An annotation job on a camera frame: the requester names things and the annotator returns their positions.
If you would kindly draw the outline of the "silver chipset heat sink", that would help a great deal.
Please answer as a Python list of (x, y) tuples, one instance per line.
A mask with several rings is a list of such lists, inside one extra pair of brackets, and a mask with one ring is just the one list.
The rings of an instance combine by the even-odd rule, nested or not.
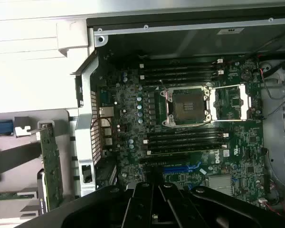
[(231, 177), (229, 175), (209, 176), (209, 188), (233, 196)]

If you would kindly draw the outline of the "green motherboard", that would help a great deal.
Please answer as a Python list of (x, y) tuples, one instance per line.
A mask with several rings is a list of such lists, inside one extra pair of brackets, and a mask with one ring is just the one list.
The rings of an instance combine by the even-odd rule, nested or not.
[[(104, 82), (98, 87), (99, 117), (93, 121), (92, 128), (100, 130), (98, 148), (102, 150), (103, 159), (107, 158), (115, 163), (117, 181), (121, 186), (127, 187), (131, 182), (143, 181), (146, 167), (162, 167), (164, 180), (184, 190), (191, 190), (197, 186), (209, 187), (209, 176), (229, 175), (233, 189), (232, 197), (261, 208), (268, 208), (269, 181), (265, 176), (266, 149), (261, 97), (265, 69), (255, 57), (245, 60), (240, 57), (222, 58), (223, 63), (216, 63), (217, 68), (209, 70), (224, 70), (224, 74), (217, 75), (217, 79), (207, 82), (144, 82), (139, 79), (144, 73), (207, 70), (140, 70), (144, 67), (153, 67), (144, 64), (144, 61), (149, 60), (146, 58), (109, 65), (107, 73), (103, 76)], [(165, 111), (160, 104), (159, 92), (165, 88), (200, 85), (210, 88), (212, 122), (198, 127), (163, 126)], [(139, 164), (140, 158), (148, 156), (146, 155), (148, 145), (193, 143), (143, 144), (143, 140), (198, 138), (149, 139), (148, 134), (201, 131), (225, 132), (223, 136), (199, 138), (225, 138), (220, 143), (227, 143), (228, 149), (180, 153), (189, 155), (186, 161)], [(195, 165), (199, 161), (202, 164), (193, 172), (163, 173), (165, 167)]]

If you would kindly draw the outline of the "CPU socket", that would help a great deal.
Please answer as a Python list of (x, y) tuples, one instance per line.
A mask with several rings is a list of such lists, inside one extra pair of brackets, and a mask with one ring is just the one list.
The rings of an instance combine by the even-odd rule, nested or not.
[(198, 127), (212, 122), (210, 88), (207, 86), (181, 86), (168, 88), (172, 92), (169, 103), (170, 123), (166, 123), (165, 98), (159, 92), (160, 104), (165, 111), (162, 125), (169, 128)]

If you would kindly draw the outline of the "grey parts rack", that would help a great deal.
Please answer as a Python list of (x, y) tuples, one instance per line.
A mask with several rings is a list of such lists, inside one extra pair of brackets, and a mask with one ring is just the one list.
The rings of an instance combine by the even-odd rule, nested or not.
[[(69, 113), (65, 109), (39, 110), (26, 112), (0, 113), (0, 120), (14, 119), (18, 116), (28, 116), (33, 128), (39, 121), (54, 121), (56, 143), (60, 152), (60, 162), (63, 182), (63, 201), (70, 202), (75, 197), (73, 172), (71, 169), (71, 142)], [(0, 136), (0, 151), (30, 143), (35, 135), (17, 138), (15, 136)], [(36, 158), (1, 175), (0, 192), (21, 191), (37, 187), (37, 172), (42, 168), (41, 159)], [(27, 205), (37, 207), (37, 200), (0, 200), (0, 228), (14, 228), (32, 218), (32, 212), (25, 215), (21, 212)]]

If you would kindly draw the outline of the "open black PC case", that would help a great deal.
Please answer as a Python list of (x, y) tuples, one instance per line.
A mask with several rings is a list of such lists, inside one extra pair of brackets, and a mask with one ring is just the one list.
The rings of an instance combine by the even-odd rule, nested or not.
[[(88, 19), (87, 28), (92, 52), (81, 72), (76, 74), (76, 158), (82, 195), (110, 184), (121, 186), (117, 181), (115, 163), (103, 159), (102, 150), (98, 148), (100, 130), (92, 128), (93, 121), (99, 117), (98, 87), (103, 84), (103, 76), (110, 64), (124, 64), (142, 58), (240, 57), (245, 60), (255, 57), (265, 69), (262, 84), (265, 77), (285, 64), (285, 16), (243, 21), (166, 18), (147, 21), (146, 17), (120, 17), (116, 24), (109, 24), (107, 18)], [(285, 216), (285, 211), (272, 207), (273, 200), (269, 197), (267, 154), (268, 149), (264, 157), (265, 176), (269, 181), (267, 210)]]

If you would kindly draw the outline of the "perforated metal disk bay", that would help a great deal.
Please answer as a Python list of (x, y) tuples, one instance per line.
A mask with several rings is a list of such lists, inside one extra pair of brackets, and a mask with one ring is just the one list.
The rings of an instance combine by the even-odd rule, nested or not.
[(274, 209), (285, 211), (285, 64), (262, 84), (264, 147)]

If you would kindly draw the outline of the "blue expansion slot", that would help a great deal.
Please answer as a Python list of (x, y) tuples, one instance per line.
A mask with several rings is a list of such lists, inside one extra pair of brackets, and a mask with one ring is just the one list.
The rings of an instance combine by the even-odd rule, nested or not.
[(183, 165), (183, 166), (173, 166), (173, 167), (165, 167), (163, 168), (163, 173), (164, 174), (169, 174), (169, 173), (190, 173), (195, 171), (200, 167), (202, 164), (201, 161), (199, 161), (195, 165)]

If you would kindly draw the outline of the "green RAM stick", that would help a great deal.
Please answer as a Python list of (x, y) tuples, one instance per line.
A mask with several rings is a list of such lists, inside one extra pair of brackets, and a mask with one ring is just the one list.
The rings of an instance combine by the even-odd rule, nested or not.
[(0, 200), (28, 200), (34, 199), (36, 196), (34, 194), (20, 194), (17, 192), (3, 192), (0, 193)]

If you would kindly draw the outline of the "thin metal locking lever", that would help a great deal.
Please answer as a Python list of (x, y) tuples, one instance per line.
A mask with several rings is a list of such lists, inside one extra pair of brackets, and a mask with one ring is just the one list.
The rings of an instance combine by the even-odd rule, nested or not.
[(166, 107), (166, 115), (167, 120), (166, 123), (170, 123), (170, 111), (169, 111), (169, 103), (172, 103), (172, 92), (169, 91), (169, 89), (165, 88), (162, 91), (162, 96), (165, 98), (165, 107)]

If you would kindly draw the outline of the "hard disk in blue carrier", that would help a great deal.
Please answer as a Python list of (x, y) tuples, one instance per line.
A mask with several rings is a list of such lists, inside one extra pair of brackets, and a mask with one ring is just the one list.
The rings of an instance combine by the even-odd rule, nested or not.
[(14, 132), (12, 120), (0, 120), (0, 135), (11, 135)]

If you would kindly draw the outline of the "black RAM slot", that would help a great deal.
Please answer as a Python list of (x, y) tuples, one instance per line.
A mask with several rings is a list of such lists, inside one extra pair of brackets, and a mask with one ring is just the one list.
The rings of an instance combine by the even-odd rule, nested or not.
[(216, 65), (212, 64), (194, 64), (194, 65), (169, 65), (169, 66), (153, 66), (153, 67), (144, 67), (140, 70), (144, 71), (168, 71), (168, 70), (185, 70), (185, 69), (216, 69)]
[(181, 137), (202, 137), (202, 136), (223, 136), (225, 132), (222, 131), (201, 131), (201, 132), (172, 132), (172, 133), (154, 133), (154, 134), (148, 134), (147, 138), (149, 139), (155, 139), (155, 138), (181, 138)]
[(223, 58), (215, 59), (157, 59), (144, 61), (145, 65), (178, 65), (178, 64), (216, 64), (223, 63)]
[(217, 79), (218, 76), (213, 75), (186, 75), (186, 76), (147, 76), (140, 75), (139, 79), (144, 82), (207, 82)]
[(169, 145), (148, 145), (149, 150), (166, 150), (166, 149), (201, 149), (201, 148), (220, 148), (221, 146), (228, 145), (226, 142), (210, 142), (210, 143), (187, 143), (187, 144), (169, 144)]
[(144, 76), (172, 76), (172, 75), (223, 75), (224, 70), (201, 70), (201, 71), (174, 71), (174, 72), (151, 72)]
[(157, 143), (200, 143), (200, 142), (222, 142), (225, 138), (188, 138), (188, 139), (168, 139), (168, 140), (143, 140), (143, 144), (157, 144)]

